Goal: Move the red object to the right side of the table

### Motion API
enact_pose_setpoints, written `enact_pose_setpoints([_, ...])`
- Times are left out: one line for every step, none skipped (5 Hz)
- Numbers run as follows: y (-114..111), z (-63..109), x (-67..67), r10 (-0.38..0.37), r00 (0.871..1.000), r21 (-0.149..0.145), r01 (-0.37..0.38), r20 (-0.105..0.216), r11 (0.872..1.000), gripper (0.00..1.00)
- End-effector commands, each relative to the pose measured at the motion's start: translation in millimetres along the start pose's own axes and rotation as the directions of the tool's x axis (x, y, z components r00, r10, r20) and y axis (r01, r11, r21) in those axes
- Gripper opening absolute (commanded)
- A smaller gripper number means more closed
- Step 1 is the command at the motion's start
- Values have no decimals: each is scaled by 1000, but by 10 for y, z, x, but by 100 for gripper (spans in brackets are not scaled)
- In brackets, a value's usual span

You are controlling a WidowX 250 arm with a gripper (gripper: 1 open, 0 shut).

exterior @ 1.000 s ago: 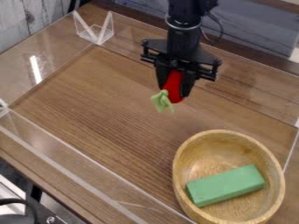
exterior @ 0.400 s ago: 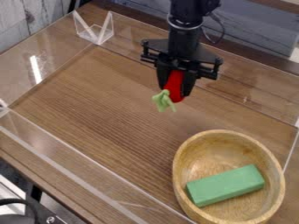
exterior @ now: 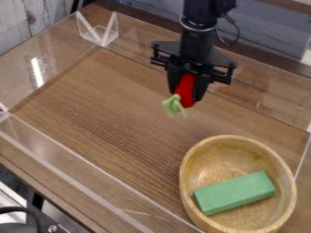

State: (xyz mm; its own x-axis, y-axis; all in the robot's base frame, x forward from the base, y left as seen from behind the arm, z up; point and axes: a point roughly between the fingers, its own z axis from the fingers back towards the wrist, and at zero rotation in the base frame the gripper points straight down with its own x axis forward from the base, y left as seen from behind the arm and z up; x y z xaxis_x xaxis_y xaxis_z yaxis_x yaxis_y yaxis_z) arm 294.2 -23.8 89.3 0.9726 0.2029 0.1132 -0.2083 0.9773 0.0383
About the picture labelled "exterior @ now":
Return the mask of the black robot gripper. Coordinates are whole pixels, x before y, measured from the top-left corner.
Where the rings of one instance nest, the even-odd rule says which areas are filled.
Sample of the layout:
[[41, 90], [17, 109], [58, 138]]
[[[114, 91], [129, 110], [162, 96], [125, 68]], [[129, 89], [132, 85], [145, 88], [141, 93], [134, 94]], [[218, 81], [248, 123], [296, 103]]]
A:
[[205, 95], [209, 83], [229, 85], [236, 62], [216, 51], [212, 31], [182, 29], [178, 41], [153, 41], [150, 63], [168, 70], [169, 92], [173, 94], [182, 72], [196, 74], [193, 100]]

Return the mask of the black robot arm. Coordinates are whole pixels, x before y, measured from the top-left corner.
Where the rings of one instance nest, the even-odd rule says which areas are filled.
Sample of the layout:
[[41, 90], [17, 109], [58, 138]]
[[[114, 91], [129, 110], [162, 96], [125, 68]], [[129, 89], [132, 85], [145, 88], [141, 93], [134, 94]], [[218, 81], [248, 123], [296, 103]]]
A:
[[153, 41], [150, 63], [166, 71], [169, 92], [190, 107], [202, 99], [209, 84], [232, 82], [236, 61], [216, 51], [217, 19], [236, 8], [236, 0], [182, 0], [178, 41]]

